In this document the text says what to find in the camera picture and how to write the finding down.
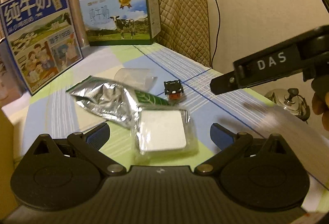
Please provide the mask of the person's right hand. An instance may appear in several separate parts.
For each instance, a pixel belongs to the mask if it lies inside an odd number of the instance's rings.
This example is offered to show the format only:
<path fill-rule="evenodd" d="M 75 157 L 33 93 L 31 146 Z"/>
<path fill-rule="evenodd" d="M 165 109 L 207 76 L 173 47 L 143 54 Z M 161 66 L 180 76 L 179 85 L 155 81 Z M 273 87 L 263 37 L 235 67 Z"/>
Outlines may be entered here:
<path fill-rule="evenodd" d="M 328 131 L 328 76 L 314 79 L 311 87 L 315 92 L 312 98 L 313 112 L 322 116 L 322 125 Z"/>

